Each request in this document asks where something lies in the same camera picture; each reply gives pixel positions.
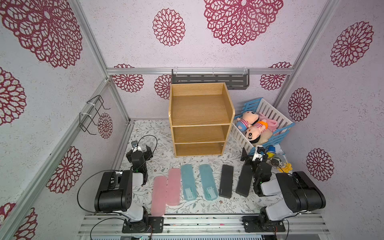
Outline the teal pencil case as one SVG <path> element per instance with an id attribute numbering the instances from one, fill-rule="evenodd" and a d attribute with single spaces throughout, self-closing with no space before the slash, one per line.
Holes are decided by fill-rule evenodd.
<path id="1" fill-rule="evenodd" d="M 197 199 L 197 188 L 194 177 L 194 169 L 190 164 L 182 165 L 181 167 L 181 178 L 183 185 L 183 195 L 184 199 L 189 201 L 194 201 Z"/>
<path id="2" fill-rule="evenodd" d="M 219 194 L 217 191 L 215 179 L 213 176 L 213 170 L 210 165 L 203 164 L 199 166 L 202 187 L 205 199 L 207 201 L 214 201 L 218 198 Z"/>

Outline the pink pencil case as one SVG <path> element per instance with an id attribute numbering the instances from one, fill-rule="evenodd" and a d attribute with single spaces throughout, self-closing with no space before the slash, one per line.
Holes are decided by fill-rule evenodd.
<path id="1" fill-rule="evenodd" d="M 166 212 L 167 177 L 160 176 L 154 179 L 151 215 L 162 217 Z"/>
<path id="2" fill-rule="evenodd" d="M 169 171 L 167 183 L 166 204 L 177 206 L 180 203 L 181 195 L 181 169 L 172 168 Z"/>

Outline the black pencil case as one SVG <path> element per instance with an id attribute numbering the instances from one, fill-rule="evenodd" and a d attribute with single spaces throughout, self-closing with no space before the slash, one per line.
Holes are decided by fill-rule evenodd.
<path id="1" fill-rule="evenodd" d="M 252 167 L 250 165 L 244 164 L 236 187 L 236 193 L 240 196 L 248 197 L 251 189 L 252 179 Z"/>
<path id="2" fill-rule="evenodd" d="M 234 167 L 223 165 L 219 187 L 219 196 L 230 199 L 232 197 Z"/>

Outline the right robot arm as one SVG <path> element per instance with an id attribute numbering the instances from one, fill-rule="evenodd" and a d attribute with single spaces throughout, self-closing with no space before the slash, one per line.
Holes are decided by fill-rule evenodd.
<path id="1" fill-rule="evenodd" d="M 285 232 L 284 221 L 299 214 L 323 209 L 326 198 L 306 173 L 277 173 L 272 178 L 272 166 L 263 147 L 257 147 L 253 154 L 242 149 L 244 165 L 238 180 L 236 192 L 247 197 L 251 189 L 259 197 L 282 195 L 282 200 L 263 207 L 257 216 L 243 217 L 247 233 Z"/>

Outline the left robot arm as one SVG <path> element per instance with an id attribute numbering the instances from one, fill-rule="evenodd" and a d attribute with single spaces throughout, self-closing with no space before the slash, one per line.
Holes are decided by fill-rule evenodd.
<path id="1" fill-rule="evenodd" d="M 152 157 L 150 147 L 147 146 L 143 151 L 136 146 L 127 154 L 133 167 L 131 170 L 103 173 L 94 201 L 95 210 L 98 213 L 119 214 L 123 220 L 124 234 L 163 232 L 164 218 L 150 217 L 146 208 L 133 200 L 133 187 L 147 183 L 147 161 Z"/>

